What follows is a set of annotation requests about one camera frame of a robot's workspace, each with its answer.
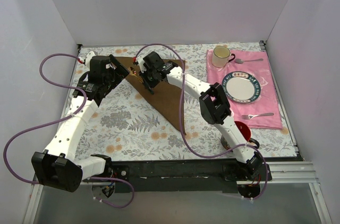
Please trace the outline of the brown cloth napkin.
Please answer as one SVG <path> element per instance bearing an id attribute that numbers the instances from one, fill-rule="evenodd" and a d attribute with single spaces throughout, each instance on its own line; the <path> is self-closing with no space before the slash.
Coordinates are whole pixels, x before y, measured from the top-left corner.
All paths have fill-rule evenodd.
<path id="1" fill-rule="evenodd" d="M 137 90 L 141 98 L 158 111 L 177 131 L 180 131 L 179 117 L 181 117 L 182 129 L 185 133 L 184 112 L 179 112 L 179 106 L 184 106 L 180 104 L 180 88 L 161 82 L 154 88 L 155 94 L 151 94 L 136 77 L 128 75 L 125 79 Z"/>

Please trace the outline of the gold spoon teal handle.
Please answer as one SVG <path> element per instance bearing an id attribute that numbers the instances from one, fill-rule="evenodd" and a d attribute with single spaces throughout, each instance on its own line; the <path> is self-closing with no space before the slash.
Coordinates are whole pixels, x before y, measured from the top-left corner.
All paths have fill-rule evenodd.
<path id="1" fill-rule="evenodd" d="M 143 83 L 142 79 L 137 76 L 137 71 L 133 67 L 129 67 L 130 75 L 136 77 L 140 83 Z"/>

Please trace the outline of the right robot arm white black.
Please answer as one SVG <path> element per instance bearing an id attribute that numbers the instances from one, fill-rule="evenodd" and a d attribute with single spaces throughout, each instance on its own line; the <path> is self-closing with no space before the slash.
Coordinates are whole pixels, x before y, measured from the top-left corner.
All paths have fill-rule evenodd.
<path id="1" fill-rule="evenodd" d="M 139 75 L 144 87 L 153 93 L 160 82 L 180 88 L 183 101 L 184 93 L 188 93 L 199 101 L 202 118 L 215 126 L 222 134 L 222 140 L 229 146 L 240 167 L 241 176 L 246 180 L 255 179 L 260 173 L 263 160 L 257 152 L 259 144 L 251 138 L 251 131 L 242 122 L 232 117 L 231 105 L 219 83 L 209 84 L 190 74 L 184 73 L 184 62 L 165 62 L 154 51 L 144 56 L 137 56 L 133 63 L 139 66 Z"/>

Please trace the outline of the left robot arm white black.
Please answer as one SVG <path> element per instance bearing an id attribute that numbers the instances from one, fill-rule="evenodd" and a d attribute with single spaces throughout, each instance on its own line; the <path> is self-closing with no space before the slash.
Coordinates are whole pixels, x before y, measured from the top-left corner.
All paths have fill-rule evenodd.
<path id="1" fill-rule="evenodd" d="M 35 152 L 32 166 L 39 184 L 74 192 L 80 183 L 96 176 L 106 182 L 112 178 L 111 158 L 92 154 L 76 161 L 78 143 L 102 100 L 129 74 L 113 56 L 98 56 L 91 51 L 84 60 L 89 69 L 73 88 L 73 97 L 65 119 L 43 152 Z"/>

